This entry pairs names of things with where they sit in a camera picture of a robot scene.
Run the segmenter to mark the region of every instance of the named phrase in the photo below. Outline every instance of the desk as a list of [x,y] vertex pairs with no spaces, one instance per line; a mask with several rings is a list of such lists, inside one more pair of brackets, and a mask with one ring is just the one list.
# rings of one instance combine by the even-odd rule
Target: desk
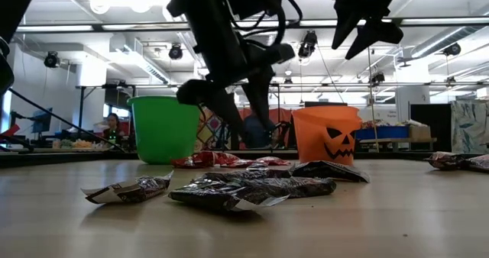
[[[163,195],[138,205],[94,205],[79,190],[165,175],[169,166],[113,160],[0,169],[0,252],[2,258],[487,256],[489,176],[402,160],[355,165],[371,184],[338,182],[333,195],[231,218]],[[176,170],[170,189],[205,171]]]
[[411,138],[386,138],[386,139],[372,139],[372,140],[360,140],[360,144],[390,144],[392,143],[393,152],[399,152],[399,143],[409,143],[410,149],[411,144],[429,144],[429,151],[433,151],[433,143],[436,142],[436,138],[432,139],[411,139]]

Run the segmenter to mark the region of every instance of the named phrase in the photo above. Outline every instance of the curtain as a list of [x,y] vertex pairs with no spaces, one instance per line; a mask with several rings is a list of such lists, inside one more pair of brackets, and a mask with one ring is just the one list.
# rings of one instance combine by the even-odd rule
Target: curtain
[[489,102],[456,101],[452,107],[452,152],[486,154]]

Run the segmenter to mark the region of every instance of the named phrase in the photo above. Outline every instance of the computer monitor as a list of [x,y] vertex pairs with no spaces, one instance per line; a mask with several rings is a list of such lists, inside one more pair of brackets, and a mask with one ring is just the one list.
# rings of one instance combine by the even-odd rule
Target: computer monitor
[[48,132],[51,126],[51,115],[44,111],[36,111],[32,116],[35,121],[32,124],[32,133],[42,133]]

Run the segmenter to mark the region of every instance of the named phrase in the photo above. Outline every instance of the black robotic claw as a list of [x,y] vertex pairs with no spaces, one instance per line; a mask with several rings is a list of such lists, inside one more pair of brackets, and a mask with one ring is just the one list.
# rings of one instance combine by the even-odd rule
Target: black robotic claw
[[365,25],[358,29],[358,36],[345,57],[347,60],[379,40],[398,44],[403,38],[401,29],[393,23],[382,21],[390,13],[388,7],[391,2],[392,0],[335,0],[338,24],[332,49],[338,48],[345,41],[361,19],[365,19]]
[[[205,81],[184,83],[176,94],[178,101],[189,105],[204,104],[247,143],[234,93],[228,94],[225,88],[247,79],[243,85],[244,93],[266,127],[268,87],[274,76],[271,65],[295,57],[290,45],[280,44],[286,24],[281,0],[171,0],[167,8],[174,16],[185,14],[197,41],[197,52],[202,54],[209,70]],[[237,27],[232,14],[247,18],[262,11],[277,15],[282,24],[277,34],[280,37],[270,47],[244,39],[232,27],[232,24]]]

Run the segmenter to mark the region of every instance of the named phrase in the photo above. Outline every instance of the candy bag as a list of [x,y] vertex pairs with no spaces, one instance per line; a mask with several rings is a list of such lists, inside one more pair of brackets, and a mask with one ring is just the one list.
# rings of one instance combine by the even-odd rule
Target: candy bag
[[249,166],[254,166],[256,168],[259,168],[259,167],[267,167],[267,164],[265,163],[259,163],[257,161],[253,161],[253,160],[243,160],[243,159],[239,159],[237,161],[234,161],[233,163],[230,163],[228,165],[224,165],[222,167],[228,167],[228,168],[247,168]]
[[239,160],[238,157],[229,153],[201,151],[187,158],[172,160],[171,164],[176,168],[201,169],[214,166],[230,166]]
[[461,155],[449,152],[434,152],[428,159],[431,166],[440,170],[457,170],[464,158]]
[[86,199],[94,204],[113,202],[138,203],[165,192],[173,172],[165,177],[142,176],[132,181],[108,185],[103,189],[82,189]]
[[264,189],[270,195],[284,196],[289,198],[305,198],[322,195],[330,195],[336,189],[336,183],[330,178],[266,178],[252,180],[236,180],[236,183],[243,186],[251,186],[257,189]]
[[231,182],[236,179],[290,178],[287,170],[268,169],[264,171],[234,171],[229,173],[206,173],[198,179]]
[[343,166],[339,163],[314,161],[302,163],[289,169],[292,177],[333,178],[352,182],[370,182],[367,173],[353,166]]
[[168,197],[212,211],[253,211],[276,205],[289,196],[277,197],[258,187],[200,179],[173,190]]
[[266,163],[268,166],[289,166],[290,162],[286,160],[282,160],[281,158],[266,156],[260,159],[257,159],[257,162]]
[[461,168],[463,170],[489,173],[489,155],[476,156],[471,159],[466,159],[461,165]]

